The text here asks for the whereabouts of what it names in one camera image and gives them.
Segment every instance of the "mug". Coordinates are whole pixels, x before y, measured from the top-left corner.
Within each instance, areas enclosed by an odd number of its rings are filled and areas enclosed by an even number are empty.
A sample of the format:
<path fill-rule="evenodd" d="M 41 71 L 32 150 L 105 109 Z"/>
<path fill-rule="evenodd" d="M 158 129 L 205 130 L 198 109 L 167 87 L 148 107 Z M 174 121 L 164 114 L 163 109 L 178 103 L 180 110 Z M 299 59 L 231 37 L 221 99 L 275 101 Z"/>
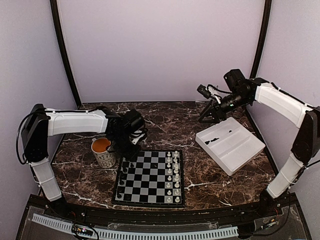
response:
<path fill-rule="evenodd" d="M 91 150 L 99 166 L 104 169 L 113 167 L 117 161 L 117 156 L 111 142 L 105 138 L 93 138 L 91 144 Z"/>

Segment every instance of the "dark marble tabletop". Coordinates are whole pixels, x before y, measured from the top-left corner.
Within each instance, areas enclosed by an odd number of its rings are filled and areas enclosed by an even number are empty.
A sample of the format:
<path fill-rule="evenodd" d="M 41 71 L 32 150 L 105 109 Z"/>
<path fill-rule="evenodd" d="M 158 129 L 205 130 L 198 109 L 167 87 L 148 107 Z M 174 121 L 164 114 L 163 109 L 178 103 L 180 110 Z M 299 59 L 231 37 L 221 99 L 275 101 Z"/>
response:
<path fill-rule="evenodd" d="M 257 202 L 259 193 L 275 177 L 264 151 L 233 176 L 228 176 L 215 161 L 196 143 L 196 133 L 209 124 L 198 123 L 204 103 L 195 102 L 132 102 L 84 104 L 81 109 L 104 105 L 118 113 L 138 110 L 149 129 L 148 137 L 141 142 L 146 150 L 182 150 L 184 159 L 185 208 L 171 211 L 202 210 L 236 206 Z M 249 131 L 253 128 L 243 112 L 234 117 Z M 118 163 L 100 168 L 91 152 L 92 138 L 104 134 L 67 134 L 52 163 L 58 184 L 69 203 L 85 206 L 156 211 L 163 208 L 141 208 L 111 203 Z"/>

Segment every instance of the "chessboard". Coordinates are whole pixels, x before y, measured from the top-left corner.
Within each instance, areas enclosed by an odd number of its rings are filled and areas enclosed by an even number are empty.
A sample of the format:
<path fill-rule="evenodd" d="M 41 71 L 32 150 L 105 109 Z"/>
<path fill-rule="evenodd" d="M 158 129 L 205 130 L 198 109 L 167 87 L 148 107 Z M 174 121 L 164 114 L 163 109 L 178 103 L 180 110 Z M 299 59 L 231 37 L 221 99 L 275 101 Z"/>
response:
<path fill-rule="evenodd" d="M 123 157 L 112 203 L 149 208 L 183 208 L 184 171 L 181 150 L 143 150 L 136 161 Z"/>

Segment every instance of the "black pole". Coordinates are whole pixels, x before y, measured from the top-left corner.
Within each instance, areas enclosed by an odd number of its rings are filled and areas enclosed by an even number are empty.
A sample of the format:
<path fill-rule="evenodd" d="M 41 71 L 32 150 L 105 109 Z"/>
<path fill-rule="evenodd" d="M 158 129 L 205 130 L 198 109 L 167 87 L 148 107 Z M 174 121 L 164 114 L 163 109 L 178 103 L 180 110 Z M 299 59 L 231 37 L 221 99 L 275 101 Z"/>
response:
<path fill-rule="evenodd" d="M 264 45 L 265 45 L 266 36 L 267 36 L 267 29 L 268 29 L 268 23 L 269 23 L 270 12 L 271 12 L 271 3 L 272 3 L 272 0 L 265 0 L 264 2 L 264 11 L 263 11 L 260 35 L 259 35 L 258 45 L 256 47 L 254 61 L 253 61 L 253 65 L 250 73 L 251 79 L 257 76 L 257 72 L 259 69 L 259 64 L 261 61 L 261 56 L 264 50 Z"/>
<path fill-rule="evenodd" d="M 62 34 L 62 28 L 61 28 L 61 22 L 59 18 L 59 10 L 58 10 L 58 4 L 57 0 L 50 0 L 50 5 L 51 5 L 51 12 L 52 12 L 52 18 L 53 18 L 53 24 L 54 24 L 54 29 L 55 29 L 55 34 L 56 34 L 56 39 L 58 41 L 58 45 L 60 48 L 60 54 L 62 58 L 62 62 L 64 65 L 65 73 L 68 78 L 68 82 L 72 91 L 72 95 L 74 98 L 74 101 L 79 108 L 81 106 L 81 100 L 80 96 L 77 90 L 77 86 L 75 83 L 74 76 L 71 71 L 70 63 L 69 63 L 69 58 L 67 54 L 67 49 L 64 41 L 64 36 Z"/>

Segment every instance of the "chessboard frame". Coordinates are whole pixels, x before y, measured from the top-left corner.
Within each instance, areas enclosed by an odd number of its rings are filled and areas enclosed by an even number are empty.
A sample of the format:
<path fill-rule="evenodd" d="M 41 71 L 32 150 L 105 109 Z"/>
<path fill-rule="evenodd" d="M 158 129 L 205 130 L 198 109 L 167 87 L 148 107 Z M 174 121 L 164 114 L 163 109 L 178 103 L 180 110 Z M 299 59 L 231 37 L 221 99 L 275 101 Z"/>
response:
<path fill-rule="evenodd" d="M 121 205 L 121 206 L 128 206 L 128 207 L 142 207 L 142 208 L 165 208 L 165 209 L 181 209 L 186 206 L 185 200 L 185 179 L 184 179 L 184 156 L 183 151 L 180 149 L 141 149 L 140 152 L 179 152 L 179 163 L 180 163 L 180 191 L 181 191 L 181 203 L 151 203 L 151 202 L 132 202 L 132 201 L 119 201 L 116 200 L 118 182 L 119 182 L 119 172 L 122 168 L 122 162 L 124 157 L 122 156 L 119 161 L 119 166 L 117 169 L 116 179 L 113 187 L 113 194 L 111 203 L 113 205 Z"/>

